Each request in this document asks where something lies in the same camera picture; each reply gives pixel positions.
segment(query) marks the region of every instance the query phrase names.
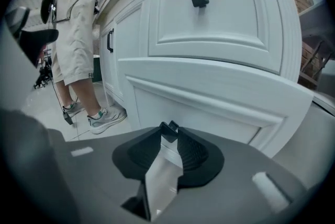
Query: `gray surface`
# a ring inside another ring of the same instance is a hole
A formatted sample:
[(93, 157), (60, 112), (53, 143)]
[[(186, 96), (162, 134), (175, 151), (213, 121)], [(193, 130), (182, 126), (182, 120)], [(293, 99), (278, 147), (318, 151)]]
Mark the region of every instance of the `gray surface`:
[(322, 69), (317, 91), (335, 98), (335, 60), (329, 60)]
[(273, 160), (306, 188), (323, 181), (335, 160), (335, 117), (312, 103), (303, 122)]
[[(79, 207), (84, 223), (147, 223), (120, 205), (138, 190), (139, 182), (123, 178), (114, 167), (115, 147), (150, 130), (65, 143), (51, 134), (55, 156)], [(239, 142), (189, 129), (223, 152), (222, 171), (209, 184), (182, 189), (155, 223), (255, 223), (271, 216), (265, 198), (252, 182), (267, 172), (293, 200), (305, 193), (302, 184), (280, 165), (256, 149)], [(94, 152), (73, 158), (70, 151), (92, 147)]]
[(308, 190), (301, 198), (296, 199), (293, 203), (285, 210), (277, 215), (273, 215), (266, 220), (259, 222), (258, 224), (286, 224), (290, 223), (298, 212), (304, 209), (314, 194), (319, 190), (320, 185), (315, 185)]
[(335, 22), (326, 1), (300, 13), (299, 19), (305, 43), (315, 49), (323, 41), (319, 54), (324, 58), (332, 52), (335, 53)]

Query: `person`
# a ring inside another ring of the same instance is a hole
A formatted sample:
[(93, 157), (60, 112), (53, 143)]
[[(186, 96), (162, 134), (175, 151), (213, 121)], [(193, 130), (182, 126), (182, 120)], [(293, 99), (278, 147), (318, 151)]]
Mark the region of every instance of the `person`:
[(47, 45), (43, 46), (39, 55), (39, 60), (41, 61), (41, 66), (43, 67), (44, 64), (44, 49), (47, 47)]
[[(67, 18), (76, 0), (57, 0), (57, 18)], [(52, 74), (63, 109), (73, 117), (84, 109), (90, 130), (94, 134), (124, 120), (124, 109), (115, 106), (102, 108), (95, 96), (93, 77), (92, 24), (95, 0), (79, 0), (73, 7), (70, 20), (57, 23), (58, 39), (52, 44)], [(80, 100), (72, 100), (69, 85)]]

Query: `cabinet door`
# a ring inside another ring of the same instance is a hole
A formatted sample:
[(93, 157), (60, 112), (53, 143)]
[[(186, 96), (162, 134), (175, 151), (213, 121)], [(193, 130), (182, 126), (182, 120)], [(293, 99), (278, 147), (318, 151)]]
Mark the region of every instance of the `cabinet door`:
[[(149, 9), (150, 0), (134, 0), (114, 18), (116, 60), (148, 56)], [(123, 100), (122, 87), (118, 96)]]
[(228, 61), (279, 74), (282, 51), (277, 0), (209, 0), (205, 7), (152, 0), (149, 56)]
[(312, 91), (278, 75), (186, 58), (119, 61), (132, 130), (174, 120), (275, 155), (307, 114)]
[(117, 93), (115, 46), (113, 41), (114, 22), (102, 31), (100, 37), (100, 65), (104, 86), (113, 94)]

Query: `cable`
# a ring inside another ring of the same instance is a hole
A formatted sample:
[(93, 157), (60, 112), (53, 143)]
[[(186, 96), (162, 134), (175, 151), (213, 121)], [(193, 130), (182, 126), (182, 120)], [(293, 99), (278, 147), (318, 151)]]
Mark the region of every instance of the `cable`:
[(52, 23), (60, 23), (60, 22), (63, 22), (63, 21), (67, 21), (67, 20), (70, 20), (71, 18), (71, 12), (72, 12), (72, 9), (74, 7), (74, 5), (78, 2), (79, 0), (76, 0), (73, 5), (71, 5), (71, 7), (69, 8), (68, 10), (68, 13), (67, 13), (67, 17), (65, 19), (60, 19), (60, 20), (56, 20), (56, 21), (52, 21)]
[[(51, 17), (49, 18), (48, 29), (50, 29), (50, 20), (51, 20)], [(59, 98), (58, 98), (56, 89), (54, 88), (54, 85), (53, 85), (53, 76), (52, 76), (52, 79), (51, 79), (51, 83), (52, 83), (52, 88), (53, 88), (53, 90), (54, 90), (54, 93), (55, 93), (55, 95), (56, 95), (56, 98), (57, 98), (57, 100), (58, 100), (59, 106), (61, 107), (62, 113), (65, 113), (65, 111), (64, 111), (64, 109), (63, 109), (63, 107), (62, 107), (62, 105), (61, 105), (61, 102), (59, 101)]]

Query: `gray sneaker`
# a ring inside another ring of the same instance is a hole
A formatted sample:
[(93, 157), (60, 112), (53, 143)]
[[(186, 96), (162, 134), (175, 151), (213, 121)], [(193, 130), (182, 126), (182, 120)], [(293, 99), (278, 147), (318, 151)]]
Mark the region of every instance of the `gray sneaker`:
[(83, 107), (83, 105), (81, 103), (76, 102), (74, 104), (71, 104), (71, 107), (69, 109), (65, 108), (64, 106), (63, 106), (63, 109), (72, 118), (76, 114), (78, 114), (81, 111), (83, 111), (85, 108)]
[(99, 114), (99, 119), (93, 119), (90, 116), (87, 117), (90, 123), (90, 130), (96, 135), (104, 132), (108, 127), (118, 124), (127, 117), (126, 111), (117, 107), (111, 107), (108, 110), (103, 108)]

